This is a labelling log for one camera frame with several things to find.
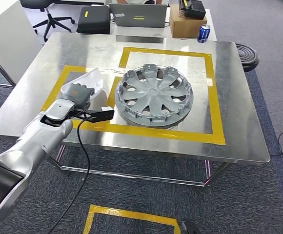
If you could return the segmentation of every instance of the blue carpet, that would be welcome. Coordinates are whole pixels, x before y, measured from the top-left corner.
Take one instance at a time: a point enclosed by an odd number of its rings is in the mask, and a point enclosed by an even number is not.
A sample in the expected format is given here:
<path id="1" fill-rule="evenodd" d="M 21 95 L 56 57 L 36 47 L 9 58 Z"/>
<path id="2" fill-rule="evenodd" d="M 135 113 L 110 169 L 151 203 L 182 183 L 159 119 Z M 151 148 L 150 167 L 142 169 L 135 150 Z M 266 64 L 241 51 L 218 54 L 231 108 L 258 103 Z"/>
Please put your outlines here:
<path id="1" fill-rule="evenodd" d="M 256 73 L 255 70 L 250 71 L 246 73 L 246 77 L 269 154 L 281 154 L 278 142 L 278 137 L 275 135 L 272 120 L 269 118 L 269 111 L 264 100 L 263 94 L 262 93 L 259 80 L 257 79 Z M 272 156 L 271 162 L 278 179 L 278 185 L 283 197 L 283 156 Z"/>

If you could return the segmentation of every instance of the silver laptop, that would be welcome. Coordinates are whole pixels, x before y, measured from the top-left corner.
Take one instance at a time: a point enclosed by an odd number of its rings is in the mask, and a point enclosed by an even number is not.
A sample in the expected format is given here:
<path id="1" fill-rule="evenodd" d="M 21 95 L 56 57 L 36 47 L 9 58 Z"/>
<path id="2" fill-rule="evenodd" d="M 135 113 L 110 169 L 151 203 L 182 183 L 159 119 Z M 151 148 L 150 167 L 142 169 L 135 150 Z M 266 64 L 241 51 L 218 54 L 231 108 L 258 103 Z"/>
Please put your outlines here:
<path id="1" fill-rule="evenodd" d="M 117 26 L 164 28 L 166 5 L 112 4 L 109 5 Z"/>

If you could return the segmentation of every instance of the soda can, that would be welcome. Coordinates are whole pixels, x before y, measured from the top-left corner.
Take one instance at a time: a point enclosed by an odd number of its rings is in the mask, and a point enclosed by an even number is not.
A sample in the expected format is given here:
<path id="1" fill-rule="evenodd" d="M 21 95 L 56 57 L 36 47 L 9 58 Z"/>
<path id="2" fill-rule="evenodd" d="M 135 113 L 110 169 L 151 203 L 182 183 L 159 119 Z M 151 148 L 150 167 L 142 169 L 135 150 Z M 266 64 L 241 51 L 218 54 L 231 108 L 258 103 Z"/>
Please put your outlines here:
<path id="1" fill-rule="evenodd" d="M 210 27 L 207 24 L 203 24 L 201 27 L 199 29 L 199 35 L 197 38 L 197 41 L 199 43 L 205 43 L 207 41 L 209 34 L 210 32 Z"/>

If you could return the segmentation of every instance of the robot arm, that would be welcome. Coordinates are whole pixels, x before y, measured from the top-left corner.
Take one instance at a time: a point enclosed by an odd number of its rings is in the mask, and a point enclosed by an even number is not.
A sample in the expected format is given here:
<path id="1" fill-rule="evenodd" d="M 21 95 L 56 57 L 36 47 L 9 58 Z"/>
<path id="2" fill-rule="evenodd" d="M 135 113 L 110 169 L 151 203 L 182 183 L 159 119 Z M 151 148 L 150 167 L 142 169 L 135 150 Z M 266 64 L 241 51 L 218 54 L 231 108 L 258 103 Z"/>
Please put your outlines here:
<path id="1" fill-rule="evenodd" d="M 72 84 L 63 99 L 28 124 L 13 147 L 0 154 L 0 222 L 13 211 L 31 177 L 73 129 L 72 117 L 89 122 L 110 120 L 114 110 L 89 111 L 93 89 Z"/>

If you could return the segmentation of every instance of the yellow tape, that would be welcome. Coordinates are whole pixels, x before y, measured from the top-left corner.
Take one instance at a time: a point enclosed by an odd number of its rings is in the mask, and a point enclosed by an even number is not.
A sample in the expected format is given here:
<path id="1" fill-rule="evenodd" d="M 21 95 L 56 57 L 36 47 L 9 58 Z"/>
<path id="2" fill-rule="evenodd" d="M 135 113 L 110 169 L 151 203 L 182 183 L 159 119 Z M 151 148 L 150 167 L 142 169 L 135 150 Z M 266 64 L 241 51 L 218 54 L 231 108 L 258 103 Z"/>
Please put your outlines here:
<path id="1" fill-rule="evenodd" d="M 126 68 L 130 52 L 138 53 L 150 53 L 150 54 L 160 54 L 160 55 L 178 55 L 178 56 L 191 56 L 204 58 L 207 54 L 197 53 L 197 52 L 186 52 L 177 50 L 159 50 L 159 49 L 148 49 L 138 47 L 124 47 L 122 57 L 120 60 L 119 67 Z"/>
<path id="2" fill-rule="evenodd" d="M 153 214 L 146 214 L 146 213 L 140 213 L 140 212 L 135 212 L 135 211 L 126 211 L 126 210 L 114 209 L 114 208 L 108 208 L 108 207 L 90 205 L 87 219 L 84 226 L 83 234 L 89 233 L 95 213 L 104 214 L 104 215 L 114 215 L 114 216 L 123 217 L 123 218 L 133 218 L 133 219 L 138 219 L 138 220 L 173 226 L 174 234 L 181 233 L 181 230 L 177 224 L 177 221 L 174 218 L 168 218 L 168 217 L 162 217 L 162 216 L 157 216 L 157 215 L 153 215 Z"/>
<path id="3" fill-rule="evenodd" d="M 219 99 L 217 98 L 216 84 L 214 78 L 214 71 L 213 68 L 212 57 L 207 56 L 204 58 L 206 64 L 207 78 L 212 79 L 212 85 L 208 86 L 209 106 L 210 111 L 212 133 L 215 136 L 219 136 L 224 140 L 223 127 L 222 125 L 221 111 L 219 110 Z"/>
<path id="4" fill-rule="evenodd" d="M 207 79 L 210 79 L 212 82 L 208 84 L 209 105 L 210 110 L 212 134 L 207 133 L 193 133 L 193 132 L 181 132 L 167 129 L 158 128 L 147 128 L 141 126 L 129 126 L 120 124 L 110 124 L 110 121 L 89 123 L 85 122 L 80 128 L 85 130 L 94 130 L 98 132 L 111 132 L 120 134 L 137 135 L 143 137 L 157 137 L 165 139 L 175 139 L 175 140 L 186 140 L 193 142 L 202 142 L 225 145 L 225 140 L 224 137 L 221 113 L 219 110 L 219 101 L 217 98 L 217 91 L 214 72 L 212 63 L 212 56 L 205 53 L 196 52 L 185 52 L 185 51 L 173 51 L 173 50 L 159 50 L 159 49 L 146 49 L 146 48 L 135 48 L 135 47 L 124 47 L 122 57 L 120 61 L 119 67 L 126 68 L 130 52 L 139 53 L 153 53 L 153 54 L 165 54 L 165 55 L 177 55 L 177 56 L 191 56 L 204 58 Z M 42 110 L 46 110 L 52 102 L 55 100 L 60 88 L 64 83 L 68 76 L 69 72 L 86 72 L 85 67 L 75 67 L 75 66 L 64 66 L 61 74 L 59 76 L 57 83 L 53 87 L 45 103 L 42 106 Z M 116 85 L 121 79 L 121 77 L 115 77 L 110 89 L 106 106 L 114 107 L 114 90 Z M 73 128 L 76 128 L 80 120 L 72 120 Z"/>

